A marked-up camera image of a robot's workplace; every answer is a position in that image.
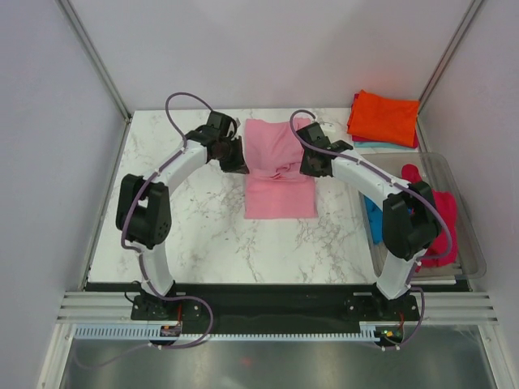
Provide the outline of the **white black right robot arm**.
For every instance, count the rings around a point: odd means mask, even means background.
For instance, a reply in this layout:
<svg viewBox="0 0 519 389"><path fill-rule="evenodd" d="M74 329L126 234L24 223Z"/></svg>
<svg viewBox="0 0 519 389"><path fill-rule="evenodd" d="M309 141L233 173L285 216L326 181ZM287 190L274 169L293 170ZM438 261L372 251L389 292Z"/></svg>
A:
<svg viewBox="0 0 519 389"><path fill-rule="evenodd" d="M409 293L410 281L428 246L447 228L430 186L385 172L344 141L332 143L325 135L305 137L301 131L296 137L304 150L300 173L345 182L382 211L382 238L388 253L375 283L371 308L377 317L391 318Z"/></svg>

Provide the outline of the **left aluminium frame post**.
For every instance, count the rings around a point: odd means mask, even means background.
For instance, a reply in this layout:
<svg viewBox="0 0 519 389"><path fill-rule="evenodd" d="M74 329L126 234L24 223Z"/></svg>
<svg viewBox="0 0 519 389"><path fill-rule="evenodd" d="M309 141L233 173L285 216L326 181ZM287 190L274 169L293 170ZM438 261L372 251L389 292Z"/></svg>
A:
<svg viewBox="0 0 519 389"><path fill-rule="evenodd" d="M124 102L120 91L118 90L113 78L111 77L106 65L104 64L101 55L99 54L72 1L57 0L56 4L70 25L71 30L75 34L76 39L86 54L88 60L92 64L93 69L101 81L102 86L108 93L110 99L113 101L117 111L121 114L123 121L125 123L129 123L132 119L132 114L128 109L127 104Z"/></svg>

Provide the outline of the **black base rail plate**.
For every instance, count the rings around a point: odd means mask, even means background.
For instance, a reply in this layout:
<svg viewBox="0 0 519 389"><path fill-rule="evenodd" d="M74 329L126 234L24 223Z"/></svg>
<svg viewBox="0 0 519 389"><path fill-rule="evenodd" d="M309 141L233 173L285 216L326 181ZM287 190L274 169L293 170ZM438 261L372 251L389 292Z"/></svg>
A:
<svg viewBox="0 0 519 389"><path fill-rule="evenodd" d="M137 282L89 283L89 292L141 291ZM411 323L420 313L416 298L406 294L396 312L377 316L367 284L176 284L174 316L189 332L330 333L353 331L362 322Z"/></svg>

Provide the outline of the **right aluminium frame post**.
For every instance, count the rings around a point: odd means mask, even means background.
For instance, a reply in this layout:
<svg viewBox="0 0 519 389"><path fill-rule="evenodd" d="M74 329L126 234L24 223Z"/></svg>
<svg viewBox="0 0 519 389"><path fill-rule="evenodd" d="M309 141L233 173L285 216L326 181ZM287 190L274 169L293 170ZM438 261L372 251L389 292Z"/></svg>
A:
<svg viewBox="0 0 519 389"><path fill-rule="evenodd" d="M419 108L418 112L421 113L427 102L430 100L433 92L435 91L438 83L442 79L445 71L448 69L450 62L453 60L458 49L461 47L463 40L469 33L474 21L477 19L478 14L487 3L486 0L471 0L467 6L463 16L454 33L452 34L444 52L440 56L440 60L437 62L429 80L426 83L419 97Z"/></svg>

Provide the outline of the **pink t shirt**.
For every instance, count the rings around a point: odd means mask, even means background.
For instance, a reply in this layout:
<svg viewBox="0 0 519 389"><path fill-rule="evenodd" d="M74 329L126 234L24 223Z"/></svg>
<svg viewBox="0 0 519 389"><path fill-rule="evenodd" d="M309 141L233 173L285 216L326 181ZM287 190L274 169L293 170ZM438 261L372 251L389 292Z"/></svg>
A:
<svg viewBox="0 0 519 389"><path fill-rule="evenodd" d="M292 129L310 124L248 119L244 128L245 217L249 220L311 219L318 216L315 179L300 173L303 149Z"/></svg>

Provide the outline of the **clear plastic bin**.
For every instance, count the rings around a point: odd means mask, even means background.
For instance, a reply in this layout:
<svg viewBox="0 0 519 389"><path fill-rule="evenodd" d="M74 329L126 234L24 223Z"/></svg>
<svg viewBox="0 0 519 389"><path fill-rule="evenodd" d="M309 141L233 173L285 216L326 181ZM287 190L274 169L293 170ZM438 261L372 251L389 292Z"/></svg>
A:
<svg viewBox="0 0 519 389"><path fill-rule="evenodd" d="M413 282L439 284L452 280L478 279L485 275L487 265L478 244L465 204L447 160L434 152L399 152L367 154L365 158L372 164L394 176L401 175L404 165L415 165L422 180L433 190L448 192L457 203L457 258L454 263L442 267L421 268Z"/></svg>

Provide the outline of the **aluminium frame post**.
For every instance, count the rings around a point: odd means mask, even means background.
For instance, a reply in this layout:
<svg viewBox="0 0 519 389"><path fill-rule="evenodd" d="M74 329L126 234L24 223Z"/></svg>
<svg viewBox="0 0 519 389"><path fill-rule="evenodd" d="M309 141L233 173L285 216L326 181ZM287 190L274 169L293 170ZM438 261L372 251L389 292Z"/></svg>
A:
<svg viewBox="0 0 519 389"><path fill-rule="evenodd" d="M120 91L118 90L113 78L111 77L106 65L104 64L101 55L99 54L72 1L57 0L56 4L70 25L71 30L75 34L76 39L86 54L88 60L92 64L93 69L101 81L102 86L108 93L110 99L113 101L117 111L121 114L123 121L125 123L129 123L132 119L132 114L128 109L127 104L124 102Z"/></svg>
<svg viewBox="0 0 519 389"><path fill-rule="evenodd" d="M458 49L461 47L463 40L469 33L474 21L477 19L478 14L487 3L486 0L471 0L467 6L463 16L454 33L452 34L444 52L440 56L440 60L437 62L429 80L426 83L419 97L419 108L418 112L421 113L427 102L430 100L433 92L435 91L438 83L442 79L445 71L448 69L450 62L453 60Z"/></svg>

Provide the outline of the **teal folded t shirt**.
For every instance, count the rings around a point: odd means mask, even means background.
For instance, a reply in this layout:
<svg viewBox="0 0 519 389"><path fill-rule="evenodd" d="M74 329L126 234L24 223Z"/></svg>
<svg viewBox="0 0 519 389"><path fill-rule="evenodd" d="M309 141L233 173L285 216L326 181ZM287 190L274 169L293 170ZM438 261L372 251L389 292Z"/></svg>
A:
<svg viewBox="0 0 519 389"><path fill-rule="evenodd" d="M405 147L393 144L393 143L382 143L382 142L359 142L354 141L356 148L391 148L391 149L405 149Z"/></svg>

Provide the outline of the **blue crumpled t shirt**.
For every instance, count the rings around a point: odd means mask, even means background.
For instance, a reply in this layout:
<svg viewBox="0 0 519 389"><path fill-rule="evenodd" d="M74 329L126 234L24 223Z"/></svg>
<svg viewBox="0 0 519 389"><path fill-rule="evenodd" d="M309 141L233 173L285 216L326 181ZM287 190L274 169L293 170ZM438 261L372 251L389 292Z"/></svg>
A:
<svg viewBox="0 0 519 389"><path fill-rule="evenodd" d="M383 212L368 197L364 196L363 201L367 211L372 241L375 245L378 245L383 241Z"/></svg>

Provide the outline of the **orange folded t shirt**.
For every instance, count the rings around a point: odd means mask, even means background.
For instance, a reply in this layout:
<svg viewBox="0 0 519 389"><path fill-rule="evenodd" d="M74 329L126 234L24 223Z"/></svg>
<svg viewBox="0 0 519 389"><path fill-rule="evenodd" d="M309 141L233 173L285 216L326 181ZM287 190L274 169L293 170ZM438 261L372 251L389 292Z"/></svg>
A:
<svg viewBox="0 0 519 389"><path fill-rule="evenodd" d="M418 108L418 100L390 99L362 89L354 98L347 133L411 147Z"/></svg>

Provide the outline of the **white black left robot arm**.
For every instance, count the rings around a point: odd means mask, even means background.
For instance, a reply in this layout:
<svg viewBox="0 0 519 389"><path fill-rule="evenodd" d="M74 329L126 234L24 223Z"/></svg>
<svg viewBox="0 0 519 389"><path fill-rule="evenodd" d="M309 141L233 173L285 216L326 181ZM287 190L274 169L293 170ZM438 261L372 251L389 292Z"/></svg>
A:
<svg viewBox="0 0 519 389"><path fill-rule="evenodd" d="M137 255L141 291L134 320L168 320L180 303L168 265L165 240L172 227L170 195L193 173L216 160L225 173L247 174L238 120L209 120L182 137L181 144L148 175L127 174L118 196L116 227L121 246Z"/></svg>

